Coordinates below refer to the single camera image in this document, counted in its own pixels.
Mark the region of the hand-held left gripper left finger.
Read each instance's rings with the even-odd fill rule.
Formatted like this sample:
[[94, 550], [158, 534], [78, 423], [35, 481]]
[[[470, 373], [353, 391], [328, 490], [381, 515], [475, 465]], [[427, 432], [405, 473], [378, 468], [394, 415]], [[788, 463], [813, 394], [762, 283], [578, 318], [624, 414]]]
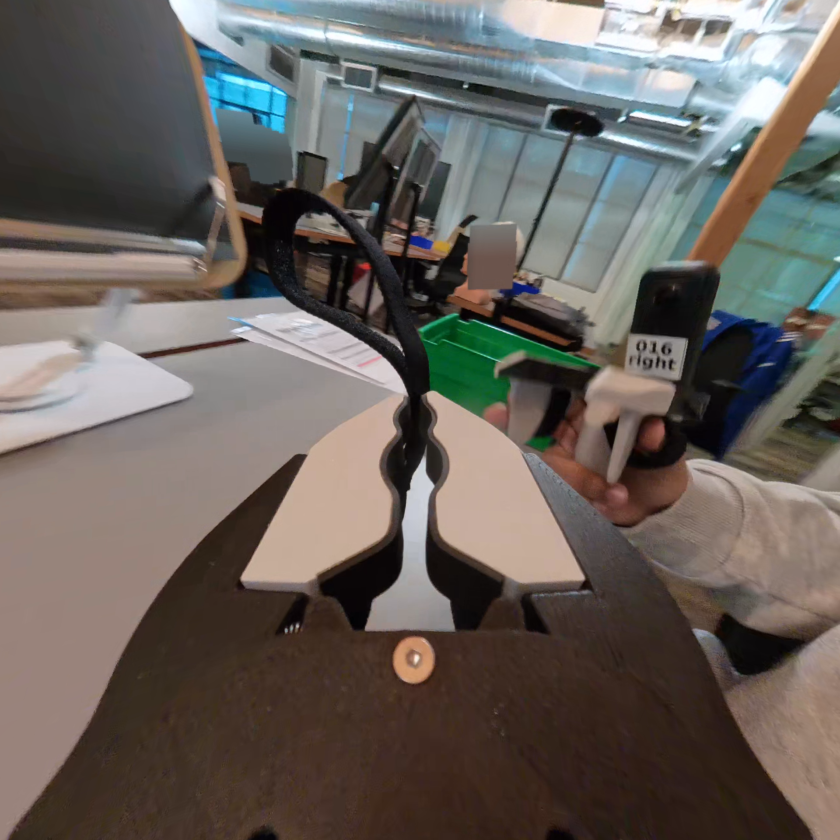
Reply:
[[246, 590], [330, 597], [366, 628], [403, 568], [404, 407], [391, 395], [310, 449], [240, 576]]

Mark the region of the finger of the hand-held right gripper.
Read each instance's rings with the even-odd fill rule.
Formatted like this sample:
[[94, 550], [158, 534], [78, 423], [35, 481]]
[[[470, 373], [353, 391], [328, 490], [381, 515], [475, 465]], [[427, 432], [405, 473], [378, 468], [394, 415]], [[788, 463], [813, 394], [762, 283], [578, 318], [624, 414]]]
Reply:
[[496, 363], [494, 376], [511, 382], [530, 382], [560, 389], [585, 389], [599, 372], [596, 364], [575, 358], [548, 360], [525, 351], [511, 353]]
[[560, 424], [560, 388], [540, 381], [510, 380], [507, 436], [520, 448], [549, 439]]

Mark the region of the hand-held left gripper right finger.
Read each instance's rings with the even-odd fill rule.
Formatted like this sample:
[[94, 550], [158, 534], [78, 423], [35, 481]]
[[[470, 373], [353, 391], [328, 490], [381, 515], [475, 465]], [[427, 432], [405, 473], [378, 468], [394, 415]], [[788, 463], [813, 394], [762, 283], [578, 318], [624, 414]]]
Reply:
[[482, 417], [424, 396], [427, 572], [456, 629], [498, 601], [580, 592], [586, 577], [526, 455]]

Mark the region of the green plastic bin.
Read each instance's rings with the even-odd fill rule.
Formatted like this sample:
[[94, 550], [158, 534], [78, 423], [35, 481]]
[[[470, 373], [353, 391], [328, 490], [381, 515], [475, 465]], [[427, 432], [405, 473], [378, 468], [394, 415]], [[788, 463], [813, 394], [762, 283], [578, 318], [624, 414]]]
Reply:
[[427, 351], [430, 386], [451, 402], [482, 418], [485, 410], [508, 399], [509, 382], [495, 376], [496, 365], [523, 351], [554, 363], [596, 373], [599, 366], [577, 356], [520, 337], [477, 320], [450, 314], [419, 330]]

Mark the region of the person's right forearm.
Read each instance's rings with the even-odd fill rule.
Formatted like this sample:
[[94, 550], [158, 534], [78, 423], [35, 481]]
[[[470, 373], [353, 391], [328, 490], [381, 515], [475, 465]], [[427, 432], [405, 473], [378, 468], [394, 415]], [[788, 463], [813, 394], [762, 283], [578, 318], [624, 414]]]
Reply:
[[754, 631], [812, 640], [839, 622], [839, 494], [695, 459], [669, 508], [625, 528], [651, 561]]

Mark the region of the person's right hand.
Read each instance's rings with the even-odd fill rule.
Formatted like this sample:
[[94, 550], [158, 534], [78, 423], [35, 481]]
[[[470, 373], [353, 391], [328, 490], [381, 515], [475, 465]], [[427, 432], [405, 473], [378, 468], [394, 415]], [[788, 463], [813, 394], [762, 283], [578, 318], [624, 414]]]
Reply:
[[684, 458], [661, 469], [627, 466], [622, 478], [612, 484], [574, 459], [584, 410], [582, 400], [570, 405], [565, 419], [552, 432], [553, 443], [542, 453], [545, 464], [620, 528], [634, 527], [675, 505], [690, 484]]

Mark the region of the blue jacket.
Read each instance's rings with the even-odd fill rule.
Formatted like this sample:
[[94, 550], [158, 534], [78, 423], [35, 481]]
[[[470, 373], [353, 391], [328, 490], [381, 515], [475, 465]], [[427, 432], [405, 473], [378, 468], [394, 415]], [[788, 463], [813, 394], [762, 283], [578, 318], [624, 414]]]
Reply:
[[705, 395], [701, 420], [688, 440], [722, 460], [751, 416], [776, 392], [796, 350], [793, 332], [723, 310], [711, 313], [696, 368]]

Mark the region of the black office chair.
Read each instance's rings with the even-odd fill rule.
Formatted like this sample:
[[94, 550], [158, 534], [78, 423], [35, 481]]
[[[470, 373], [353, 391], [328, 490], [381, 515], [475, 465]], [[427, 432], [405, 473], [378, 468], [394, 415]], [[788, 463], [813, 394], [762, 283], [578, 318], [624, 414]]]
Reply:
[[449, 297], [466, 282], [463, 266], [469, 248], [468, 227], [477, 218], [474, 214], [464, 217], [443, 242], [443, 258], [436, 263], [434, 276], [428, 274], [431, 269], [416, 276], [415, 291], [424, 298], [423, 312], [439, 314]]

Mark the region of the wooden pillar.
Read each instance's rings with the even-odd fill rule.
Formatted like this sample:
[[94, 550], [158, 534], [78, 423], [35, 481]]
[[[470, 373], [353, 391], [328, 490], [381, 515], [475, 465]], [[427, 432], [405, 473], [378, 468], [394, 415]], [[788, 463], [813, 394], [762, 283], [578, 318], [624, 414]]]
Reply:
[[701, 229], [688, 260], [719, 268], [778, 181], [839, 81], [839, 6], [805, 54], [791, 84]]

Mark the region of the printed paper sheets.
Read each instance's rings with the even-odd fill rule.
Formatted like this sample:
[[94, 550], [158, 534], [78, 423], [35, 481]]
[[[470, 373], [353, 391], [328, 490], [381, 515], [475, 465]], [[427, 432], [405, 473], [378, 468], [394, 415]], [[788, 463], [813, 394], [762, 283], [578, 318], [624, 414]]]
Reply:
[[347, 332], [301, 311], [229, 318], [232, 334], [331, 371], [405, 394], [404, 383], [378, 351]]

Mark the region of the black floor lamp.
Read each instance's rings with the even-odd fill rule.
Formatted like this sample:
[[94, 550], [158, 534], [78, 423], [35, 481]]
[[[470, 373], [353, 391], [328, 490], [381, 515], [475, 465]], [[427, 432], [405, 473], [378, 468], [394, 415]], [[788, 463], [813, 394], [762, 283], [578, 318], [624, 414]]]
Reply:
[[532, 244], [542, 224], [553, 192], [560, 180], [561, 173], [571, 153], [574, 142], [579, 138], [593, 139], [599, 137], [604, 129], [604, 123], [593, 112], [579, 108], [550, 106], [545, 113], [544, 130], [552, 130], [565, 134], [562, 151], [557, 160], [547, 186], [542, 193], [538, 211], [532, 221], [528, 237], [518, 261], [518, 270], [524, 268], [532, 249]]

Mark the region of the wooden desk with black legs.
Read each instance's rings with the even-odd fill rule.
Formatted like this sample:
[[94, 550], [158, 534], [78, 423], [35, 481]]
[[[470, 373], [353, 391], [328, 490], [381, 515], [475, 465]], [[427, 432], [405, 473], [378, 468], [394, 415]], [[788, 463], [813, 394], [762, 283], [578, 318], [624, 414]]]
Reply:
[[[222, 291], [225, 299], [270, 298], [279, 296], [269, 278], [264, 259], [263, 229], [264, 209], [247, 203], [238, 203], [238, 214], [243, 223], [248, 247], [247, 266], [243, 275]], [[410, 277], [419, 267], [426, 269], [445, 260], [448, 253], [434, 248], [421, 248], [410, 244], [403, 254], [404, 240], [386, 241], [385, 254], [392, 261], [399, 277]], [[363, 277], [371, 278], [371, 262], [351, 236], [336, 224], [327, 227], [299, 226], [293, 238], [293, 252], [299, 277], [308, 276], [310, 258], [329, 262], [329, 279], [326, 280], [323, 299], [332, 307], [346, 309], [350, 293]]]

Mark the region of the black monitor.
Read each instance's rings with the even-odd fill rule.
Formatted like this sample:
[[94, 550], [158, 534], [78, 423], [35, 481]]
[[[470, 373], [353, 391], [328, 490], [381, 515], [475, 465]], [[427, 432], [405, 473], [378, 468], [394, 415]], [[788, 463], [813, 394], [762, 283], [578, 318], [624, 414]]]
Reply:
[[363, 153], [359, 171], [345, 180], [343, 208], [370, 212], [368, 230], [375, 236], [393, 223], [406, 224], [433, 180], [441, 153], [421, 102], [415, 96], [403, 99]]

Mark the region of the silver air duct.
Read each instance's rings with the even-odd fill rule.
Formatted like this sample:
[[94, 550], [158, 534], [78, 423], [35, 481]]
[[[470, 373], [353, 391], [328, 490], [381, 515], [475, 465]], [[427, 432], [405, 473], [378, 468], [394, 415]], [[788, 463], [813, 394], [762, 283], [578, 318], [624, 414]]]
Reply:
[[217, 2], [231, 39], [398, 70], [450, 108], [696, 169], [762, 127], [838, 2]]

